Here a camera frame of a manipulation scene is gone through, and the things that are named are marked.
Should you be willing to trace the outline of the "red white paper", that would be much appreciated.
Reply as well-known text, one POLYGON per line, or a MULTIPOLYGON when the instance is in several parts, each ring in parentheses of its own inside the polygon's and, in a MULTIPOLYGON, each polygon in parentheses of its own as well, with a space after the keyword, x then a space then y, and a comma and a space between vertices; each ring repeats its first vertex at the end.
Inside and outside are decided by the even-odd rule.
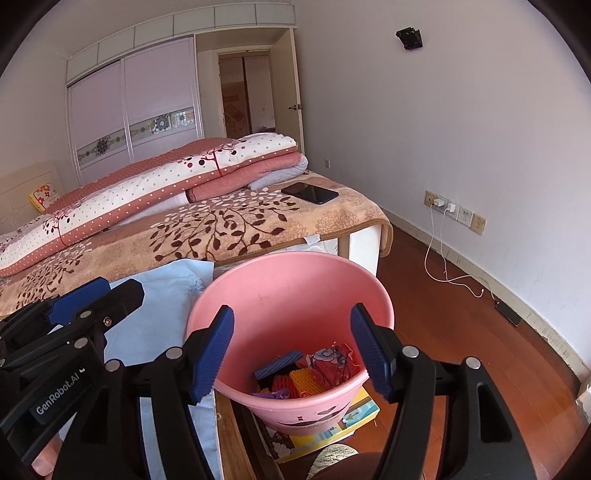
POLYGON ((356 354, 346 343, 334 343, 305 357, 315 380, 330 390, 348 382, 362 370, 356 354))

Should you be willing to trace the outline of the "purple cloth with white tie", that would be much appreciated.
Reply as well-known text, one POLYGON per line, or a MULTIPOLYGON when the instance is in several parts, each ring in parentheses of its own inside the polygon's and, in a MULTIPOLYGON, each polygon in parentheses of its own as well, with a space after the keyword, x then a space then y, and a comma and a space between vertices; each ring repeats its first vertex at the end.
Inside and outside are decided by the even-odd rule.
POLYGON ((287 388, 281 388, 280 390, 274 391, 263 389, 259 392, 253 392, 252 396, 263 399, 284 400, 290 399, 290 390, 288 390, 287 388))

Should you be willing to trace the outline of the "pink plastic trash bucket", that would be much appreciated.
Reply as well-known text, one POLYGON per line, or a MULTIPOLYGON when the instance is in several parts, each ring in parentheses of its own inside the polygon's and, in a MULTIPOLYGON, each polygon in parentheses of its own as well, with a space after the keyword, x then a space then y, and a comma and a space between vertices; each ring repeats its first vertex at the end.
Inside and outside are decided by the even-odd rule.
POLYGON ((351 311, 363 303, 376 324, 394 327, 391 298, 376 276, 345 258, 317 252, 262 256, 219 276, 192 307, 186 330, 208 326, 222 305, 235 314, 214 389, 249 408, 266 425, 311 435, 338 423, 369 378, 361 370, 339 387, 301 399, 252 396, 254 372, 290 351, 311 354, 346 343, 355 347, 351 311))

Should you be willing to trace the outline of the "folded dotted tree quilt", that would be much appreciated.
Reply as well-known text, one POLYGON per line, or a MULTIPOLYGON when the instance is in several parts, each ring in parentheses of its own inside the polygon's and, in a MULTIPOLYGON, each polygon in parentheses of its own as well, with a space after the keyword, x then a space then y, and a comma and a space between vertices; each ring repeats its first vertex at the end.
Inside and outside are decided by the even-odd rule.
POLYGON ((12 276, 149 207, 259 161, 297 151, 293 138, 252 134, 228 141, 200 140, 168 153, 167 161, 129 174, 43 214, 1 242, 1 275, 12 276))

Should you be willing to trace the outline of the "beige headboard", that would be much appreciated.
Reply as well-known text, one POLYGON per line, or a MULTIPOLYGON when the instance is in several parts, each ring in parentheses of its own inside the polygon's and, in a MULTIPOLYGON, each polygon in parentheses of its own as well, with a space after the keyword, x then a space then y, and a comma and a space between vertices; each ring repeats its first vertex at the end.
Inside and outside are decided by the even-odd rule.
POLYGON ((56 168, 50 161, 24 167, 1 177, 0 232, 2 234, 17 230, 39 215, 28 195, 45 183, 51 183, 59 195, 63 193, 56 168))

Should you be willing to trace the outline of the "yellow floral pillow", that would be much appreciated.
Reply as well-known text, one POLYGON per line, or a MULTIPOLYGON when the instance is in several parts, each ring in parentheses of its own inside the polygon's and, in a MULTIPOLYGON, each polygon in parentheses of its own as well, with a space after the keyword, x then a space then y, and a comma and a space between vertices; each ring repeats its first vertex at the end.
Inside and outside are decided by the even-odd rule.
POLYGON ((40 213, 46 211, 59 198, 60 194, 51 182, 43 183, 28 195, 31 205, 40 213))

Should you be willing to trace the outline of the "white mattress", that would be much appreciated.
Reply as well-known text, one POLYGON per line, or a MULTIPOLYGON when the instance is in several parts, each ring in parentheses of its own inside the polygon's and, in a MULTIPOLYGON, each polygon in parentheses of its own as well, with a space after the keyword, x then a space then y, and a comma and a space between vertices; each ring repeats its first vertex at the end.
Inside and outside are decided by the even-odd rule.
POLYGON ((303 244, 297 244, 277 250, 278 252, 317 252, 339 255, 339 239, 321 240, 318 236, 304 238, 303 244))

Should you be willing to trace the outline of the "brown leaf pattern blanket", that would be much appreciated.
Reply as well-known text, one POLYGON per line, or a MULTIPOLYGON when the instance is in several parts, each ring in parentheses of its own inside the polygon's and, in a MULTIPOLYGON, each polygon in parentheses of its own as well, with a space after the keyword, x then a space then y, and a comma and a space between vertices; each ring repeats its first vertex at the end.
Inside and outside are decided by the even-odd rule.
POLYGON ((281 193, 283 186, 242 189, 108 229, 1 281, 1 314, 102 277, 110 282, 180 259, 233 264, 318 236, 329 240, 380 225, 380 257, 389 254, 393 227, 362 193, 315 173, 301 182, 339 197, 315 205, 281 193))

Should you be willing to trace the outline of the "black smartphone on bed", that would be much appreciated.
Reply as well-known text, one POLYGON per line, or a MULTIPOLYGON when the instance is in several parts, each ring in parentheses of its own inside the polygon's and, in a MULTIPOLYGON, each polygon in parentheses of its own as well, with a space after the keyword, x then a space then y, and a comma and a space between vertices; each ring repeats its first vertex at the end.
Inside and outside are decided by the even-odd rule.
POLYGON ((332 191, 320 186, 304 182, 297 182, 281 189, 281 193, 293 196, 297 199, 307 201, 315 205, 324 205, 339 197, 337 191, 332 191))

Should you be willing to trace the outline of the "folded pink blanket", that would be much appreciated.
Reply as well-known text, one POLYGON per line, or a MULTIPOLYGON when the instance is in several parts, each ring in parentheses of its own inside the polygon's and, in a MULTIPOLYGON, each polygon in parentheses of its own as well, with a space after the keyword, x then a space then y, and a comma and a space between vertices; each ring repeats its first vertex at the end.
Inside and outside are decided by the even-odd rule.
POLYGON ((225 195, 243 187, 259 190, 273 184, 294 179, 308 168, 308 158, 301 153, 288 153, 256 163, 240 166, 235 171, 223 174, 185 192, 189 203, 225 195))

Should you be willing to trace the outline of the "white wardrobe with floral band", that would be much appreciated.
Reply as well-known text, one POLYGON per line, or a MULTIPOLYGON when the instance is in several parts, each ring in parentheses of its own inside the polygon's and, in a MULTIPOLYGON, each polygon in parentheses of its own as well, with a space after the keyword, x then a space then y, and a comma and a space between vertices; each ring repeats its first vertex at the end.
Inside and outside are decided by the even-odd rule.
POLYGON ((88 184, 192 140, 276 131, 270 48, 290 2, 205 5, 109 35, 67 63, 69 144, 88 184))

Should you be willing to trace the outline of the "beige open door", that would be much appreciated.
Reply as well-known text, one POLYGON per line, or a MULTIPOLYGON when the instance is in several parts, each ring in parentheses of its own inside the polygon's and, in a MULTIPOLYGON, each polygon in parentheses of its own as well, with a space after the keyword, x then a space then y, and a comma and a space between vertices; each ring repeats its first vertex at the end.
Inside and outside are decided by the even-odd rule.
POLYGON ((304 153, 303 106, 292 29, 287 29, 270 48, 270 80, 276 131, 294 138, 298 149, 304 153))

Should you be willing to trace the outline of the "wooden bed frame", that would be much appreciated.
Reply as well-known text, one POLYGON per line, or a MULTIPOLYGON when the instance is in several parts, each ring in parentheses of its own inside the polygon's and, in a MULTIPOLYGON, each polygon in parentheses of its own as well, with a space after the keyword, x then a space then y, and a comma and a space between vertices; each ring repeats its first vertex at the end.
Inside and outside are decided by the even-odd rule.
POLYGON ((338 255, 377 275, 381 248, 380 225, 349 233, 338 239, 338 255))

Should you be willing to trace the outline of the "wall power outlet strip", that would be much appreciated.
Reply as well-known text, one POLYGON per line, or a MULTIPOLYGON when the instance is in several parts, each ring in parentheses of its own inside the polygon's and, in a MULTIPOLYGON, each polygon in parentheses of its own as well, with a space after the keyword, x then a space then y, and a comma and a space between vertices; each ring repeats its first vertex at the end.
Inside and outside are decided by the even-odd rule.
POLYGON ((468 227, 478 235, 483 235, 485 233, 487 219, 465 206, 461 206, 430 190, 425 191, 424 204, 432 210, 468 227))

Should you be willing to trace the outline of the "black wall mounted device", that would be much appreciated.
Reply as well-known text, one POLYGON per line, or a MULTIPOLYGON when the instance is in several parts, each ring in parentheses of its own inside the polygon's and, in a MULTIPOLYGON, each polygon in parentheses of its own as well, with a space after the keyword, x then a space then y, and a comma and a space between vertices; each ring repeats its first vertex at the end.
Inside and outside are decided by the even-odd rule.
POLYGON ((420 49, 423 47, 422 34, 419 29, 407 27, 396 32, 404 48, 407 51, 420 49))

